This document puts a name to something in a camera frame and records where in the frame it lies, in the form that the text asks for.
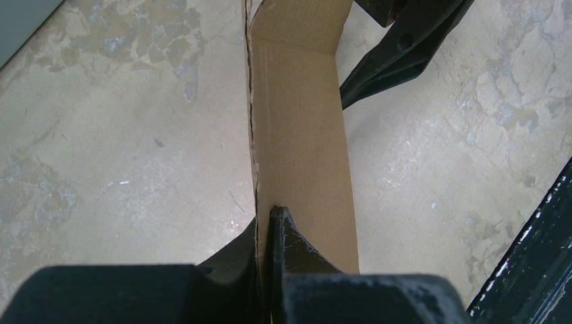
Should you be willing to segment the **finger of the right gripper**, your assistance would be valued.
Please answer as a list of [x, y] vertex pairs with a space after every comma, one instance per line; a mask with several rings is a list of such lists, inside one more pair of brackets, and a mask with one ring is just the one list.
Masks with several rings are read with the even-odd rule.
[[387, 33], [342, 83], [342, 108], [417, 78], [472, 3], [472, 0], [358, 1], [373, 20], [387, 28]]

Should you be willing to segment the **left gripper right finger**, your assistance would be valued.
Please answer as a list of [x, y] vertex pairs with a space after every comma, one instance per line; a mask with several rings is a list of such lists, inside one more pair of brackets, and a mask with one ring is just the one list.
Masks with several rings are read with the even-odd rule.
[[356, 275], [330, 263], [297, 230], [286, 207], [273, 207], [272, 323], [469, 323], [443, 277]]

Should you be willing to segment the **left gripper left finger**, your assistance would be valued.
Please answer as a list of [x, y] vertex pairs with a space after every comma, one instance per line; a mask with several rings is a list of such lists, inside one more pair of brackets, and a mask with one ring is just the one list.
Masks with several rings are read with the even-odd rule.
[[255, 223], [198, 265], [45, 267], [2, 323], [260, 323]]

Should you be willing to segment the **brown cardboard box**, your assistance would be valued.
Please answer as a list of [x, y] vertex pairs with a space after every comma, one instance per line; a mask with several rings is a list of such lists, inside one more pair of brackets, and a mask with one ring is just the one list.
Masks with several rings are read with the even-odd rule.
[[272, 323], [271, 211], [338, 269], [359, 271], [336, 51], [350, 1], [244, 3], [256, 257], [264, 322]]

